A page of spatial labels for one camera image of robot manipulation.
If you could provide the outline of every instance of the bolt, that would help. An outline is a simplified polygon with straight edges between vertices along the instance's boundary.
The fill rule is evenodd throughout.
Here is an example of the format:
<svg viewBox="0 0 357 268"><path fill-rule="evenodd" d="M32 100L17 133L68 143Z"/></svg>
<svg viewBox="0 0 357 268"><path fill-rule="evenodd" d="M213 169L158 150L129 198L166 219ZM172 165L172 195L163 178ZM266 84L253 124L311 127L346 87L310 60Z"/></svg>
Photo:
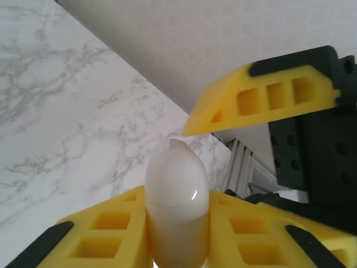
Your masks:
<svg viewBox="0 0 357 268"><path fill-rule="evenodd" d="M342 181L347 185L351 185L351 184L353 184L354 179L352 178L351 173L345 172L345 173L342 173Z"/></svg>
<svg viewBox="0 0 357 268"><path fill-rule="evenodd" d="M296 139L292 135L289 135L287 140L288 140L288 144L290 144L290 145L295 145L296 144Z"/></svg>
<svg viewBox="0 0 357 268"><path fill-rule="evenodd" d="M274 163L275 163L275 167L276 167L276 168L280 168L280 167L281 167L281 162L280 162L279 159L275 158L275 159L274 159Z"/></svg>
<svg viewBox="0 0 357 268"><path fill-rule="evenodd" d="M348 144L345 141L341 141L341 142L337 143L336 149L337 149L337 152L339 152L340 154L343 154L343 155L345 155L349 152Z"/></svg>
<svg viewBox="0 0 357 268"><path fill-rule="evenodd" d="M291 161L291 167L292 167L293 170L299 170L300 169L299 162L296 161L296 160L292 160Z"/></svg>
<svg viewBox="0 0 357 268"><path fill-rule="evenodd" d="M276 138L276 136L271 136L270 139L271 139L272 145L278 144L278 139Z"/></svg>

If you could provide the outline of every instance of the white marble wall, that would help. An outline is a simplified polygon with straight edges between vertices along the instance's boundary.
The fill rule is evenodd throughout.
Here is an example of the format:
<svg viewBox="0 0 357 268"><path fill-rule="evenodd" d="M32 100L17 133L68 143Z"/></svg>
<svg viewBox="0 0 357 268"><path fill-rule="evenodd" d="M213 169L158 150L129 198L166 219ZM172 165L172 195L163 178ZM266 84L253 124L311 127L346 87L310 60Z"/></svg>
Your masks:
<svg viewBox="0 0 357 268"><path fill-rule="evenodd" d="M53 0L0 3L0 266L58 219L143 184L187 114ZM223 182L230 151L184 138Z"/></svg>

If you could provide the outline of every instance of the marble surface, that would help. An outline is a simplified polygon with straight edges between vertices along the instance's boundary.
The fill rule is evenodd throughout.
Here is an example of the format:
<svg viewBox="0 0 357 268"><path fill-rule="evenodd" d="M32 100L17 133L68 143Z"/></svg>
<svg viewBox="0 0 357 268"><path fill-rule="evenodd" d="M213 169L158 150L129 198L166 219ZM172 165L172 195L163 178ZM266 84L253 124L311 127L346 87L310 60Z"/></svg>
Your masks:
<svg viewBox="0 0 357 268"><path fill-rule="evenodd" d="M187 114L52 0L0 2L0 267L60 218L142 185ZM209 187L230 151L183 138Z"/></svg>

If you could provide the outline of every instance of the cable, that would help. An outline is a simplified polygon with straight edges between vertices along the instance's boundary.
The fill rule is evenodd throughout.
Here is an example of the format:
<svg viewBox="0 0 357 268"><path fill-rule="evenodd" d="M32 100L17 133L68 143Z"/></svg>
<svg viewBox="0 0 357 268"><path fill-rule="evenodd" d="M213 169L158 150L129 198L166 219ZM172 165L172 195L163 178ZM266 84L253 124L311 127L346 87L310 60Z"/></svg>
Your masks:
<svg viewBox="0 0 357 268"><path fill-rule="evenodd" d="M261 187L258 184L248 183L248 188L252 194L255 194L253 187L259 189L260 191L266 192L267 194L272 193L272 191L268 190L267 188Z"/></svg>

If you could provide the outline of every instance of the purple wire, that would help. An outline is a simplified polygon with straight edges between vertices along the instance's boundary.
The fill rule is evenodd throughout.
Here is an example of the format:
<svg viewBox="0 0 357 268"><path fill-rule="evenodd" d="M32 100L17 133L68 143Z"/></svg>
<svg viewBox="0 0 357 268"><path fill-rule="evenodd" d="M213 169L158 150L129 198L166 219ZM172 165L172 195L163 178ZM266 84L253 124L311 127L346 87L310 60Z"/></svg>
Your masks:
<svg viewBox="0 0 357 268"><path fill-rule="evenodd" d="M267 188L261 187L258 184L248 183L248 188L252 194L255 194L253 187L259 189L260 191L266 192L267 194L272 193L272 191L268 190Z"/></svg>

